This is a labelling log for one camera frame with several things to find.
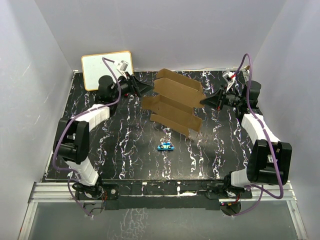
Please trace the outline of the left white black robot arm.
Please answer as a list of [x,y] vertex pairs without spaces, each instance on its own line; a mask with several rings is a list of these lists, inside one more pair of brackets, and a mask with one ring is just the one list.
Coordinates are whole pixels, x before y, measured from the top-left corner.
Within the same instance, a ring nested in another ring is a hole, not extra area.
[[58,122],[53,145],[52,166],[59,171],[73,171],[79,183],[86,187],[86,194],[93,200],[103,195],[98,184],[99,174],[89,160],[90,132],[115,114],[122,96],[142,97],[153,89],[152,85],[138,80],[126,72],[116,81],[110,75],[98,80],[95,104],[73,118]]

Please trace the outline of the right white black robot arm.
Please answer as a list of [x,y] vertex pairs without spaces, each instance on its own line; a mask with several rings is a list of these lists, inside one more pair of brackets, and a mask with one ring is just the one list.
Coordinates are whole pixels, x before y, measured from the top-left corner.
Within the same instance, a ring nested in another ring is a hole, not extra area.
[[257,106],[260,83],[246,82],[241,93],[228,93],[227,89],[227,85],[221,86],[213,95],[201,100],[201,104],[216,110],[224,106],[235,108],[236,118],[249,135],[253,148],[246,167],[224,177],[223,194],[233,199],[251,187],[267,193],[264,186],[269,185],[279,187],[279,195],[274,198],[280,199],[289,177],[292,146],[276,137],[265,123]]

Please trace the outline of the brown cardboard box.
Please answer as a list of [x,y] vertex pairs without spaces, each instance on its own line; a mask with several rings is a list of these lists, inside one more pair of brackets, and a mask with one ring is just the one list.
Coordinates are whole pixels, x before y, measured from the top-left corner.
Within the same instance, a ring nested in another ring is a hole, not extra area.
[[192,78],[163,68],[156,74],[153,92],[156,96],[144,96],[141,108],[152,111],[150,120],[168,127],[186,138],[190,132],[200,133],[202,119],[194,115],[195,108],[203,108],[200,101],[202,84]]

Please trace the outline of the blue toy car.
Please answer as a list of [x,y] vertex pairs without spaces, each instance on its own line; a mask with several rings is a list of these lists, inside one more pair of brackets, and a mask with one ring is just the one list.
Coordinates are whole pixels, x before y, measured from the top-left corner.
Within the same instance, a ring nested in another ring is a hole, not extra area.
[[171,142],[164,142],[157,146],[158,151],[173,151],[175,147],[172,145]]

